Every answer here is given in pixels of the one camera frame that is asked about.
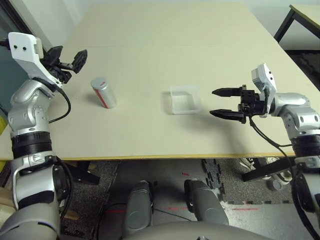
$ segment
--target transparent box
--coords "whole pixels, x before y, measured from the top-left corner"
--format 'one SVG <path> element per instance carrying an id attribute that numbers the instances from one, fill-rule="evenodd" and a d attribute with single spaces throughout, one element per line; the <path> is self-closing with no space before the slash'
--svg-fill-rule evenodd
<path id="1" fill-rule="evenodd" d="M 171 86 L 172 113 L 196 114 L 201 111 L 201 101 L 195 86 Z"/>

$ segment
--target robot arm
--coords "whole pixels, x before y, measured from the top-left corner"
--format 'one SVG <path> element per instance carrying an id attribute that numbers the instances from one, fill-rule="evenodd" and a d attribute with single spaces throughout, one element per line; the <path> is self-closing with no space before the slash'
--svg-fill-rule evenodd
<path id="1" fill-rule="evenodd" d="M 12 58 L 29 79 L 11 98 L 8 113 L 13 160 L 13 202 L 17 209 L 2 226 L 1 239 L 57 239 L 60 235 L 59 207 L 69 194 L 66 165 L 52 149 L 47 111 L 55 91 L 78 73 L 87 59 L 79 52 L 72 64 L 61 63 L 62 47 L 43 57 L 41 41 L 33 35 L 10 32 Z"/>
<path id="2" fill-rule="evenodd" d="M 298 93 L 276 93 L 274 76 L 266 64 L 259 65 L 251 75 L 261 93 L 247 90 L 245 85 L 214 90 L 212 93 L 221 97 L 240 96 L 241 102 L 238 111 L 218 109 L 210 113 L 243 124 L 248 117 L 251 126 L 252 117 L 256 115 L 264 118 L 270 114 L 282 118 L 296 155 L 293 166 L 296 173 L 292 173 L 293 201 L 305 226 L 310 226 L 310 222 L 306 223 L 309 220 L 301 207 L 307 212 L 315 213 L 320 224 L 320 116 L 311 108 L 310 101 L 305 96 Z M 313 228 L 308 230 L 314 239 L 318 239 Z"/>

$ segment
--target table leg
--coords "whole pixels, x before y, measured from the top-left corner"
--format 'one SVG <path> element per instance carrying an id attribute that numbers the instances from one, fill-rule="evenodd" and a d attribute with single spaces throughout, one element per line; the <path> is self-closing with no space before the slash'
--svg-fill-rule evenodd
<path id="1" fill-rule="evenodd" d="M 311 33 L 316 35 L 320 39 L 320 29 L 314 26 L 311 22 L 303 18 L 298 13 L 295 13 L 293 16 L 293 19 L 296 20 L 298 23 L 300 23 L 302 26 L 304 26 L 306 29 L 308 29 Z"/>
<path id="2" fill-rule="evenodd" d="M 289 157 L 292 166 L 295 165 L 295 158 Z M 278 161 L 269 163 L 265 166 L 258 167 L 255 170 L 242 174 L 242 180 L 244 182 L 257 180 L 264 178 L 266 175 L 277 174 L 286 171 L 290 167 L 286 158 L 280 158 Z"/>
<path id="3" fill-rule="evenodd" d="M 286 31 L 288 30 L 288 28 L 290 27 L 290 25 L 292 24 L 292 22 L 294 21 L 294 16 L 295 11 L 293 11 L 292 9 L 290 9 L 289 13 L 287 14 L 287 16 L 285 17 L 285 19 L 283 20 L 281 26 L 279 27 L 278 31 L 276 32 L 276 34 L 274 35 L 274 39 L 279 43 L 280 40 L 282 39 L 282 37 L 285 35 Z"/>
<path id="4" fill-rule="evenodd" d="M 77 166 L 72 166 L 67 164 L 73 179 L 77 182 L 81 182 L 84 184 L 90 185 L 98 185 L 100 181 L 100 177 L 93 175 L 88 172 L 90 162 L 89 161 L 79 161 L 77 162 Z"/>

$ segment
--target silver can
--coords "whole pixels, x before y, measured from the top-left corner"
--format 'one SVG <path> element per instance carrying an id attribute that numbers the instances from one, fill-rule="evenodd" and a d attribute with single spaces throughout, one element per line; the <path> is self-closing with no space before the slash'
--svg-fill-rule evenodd
<path id="1" fill-rule="evenodd" d="M 107 79 L 102 76 L 97 77 L 91 81 L 91 86 L 106 109 L 112 109 L 117 105 L 115 95 Z"/>

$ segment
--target white tabletop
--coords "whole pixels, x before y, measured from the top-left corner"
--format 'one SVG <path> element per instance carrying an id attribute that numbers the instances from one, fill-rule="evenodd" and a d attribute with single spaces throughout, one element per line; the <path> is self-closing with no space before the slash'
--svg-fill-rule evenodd
<path id="1" fill-rule="evenodd" d="M 312 25 L 320 29 L 320 4 L 318 5 L 305 5 L 305 4 L 292 4 L 290 8 L 296 13 L 301 15 L 304 19 Z"/>
<path id="2" fill-rule="evenodd" d="M 247 84 L 267 63 L 279 92 L 306 95 L 320 113 L 320 92 L 241 3 L 129 3 L 91 9 L 66 44 L 61 60 L 88 50 L 82 71 L 65 86 L 72 110 L 50 124 L 52 146 L 66 160 L 230 158 L 280 156 L 249 124 L 223 120 L 210 110 L 237 110 L 239 97 L 212 90 Z M 110 80 L 118 104 L 105 109 L 90 86 Z M 170 114 L 170 86 L 199 89 L 202 111 Z M 57 95 L 50 119 L 67 109 Z M 281 118 L 255 118 L 274 141 L 288 144 Z M 290 155 L 292 148 L 285 149 Z M 9 129 L 0 136 L 0 159 L 12 158 Z"/>

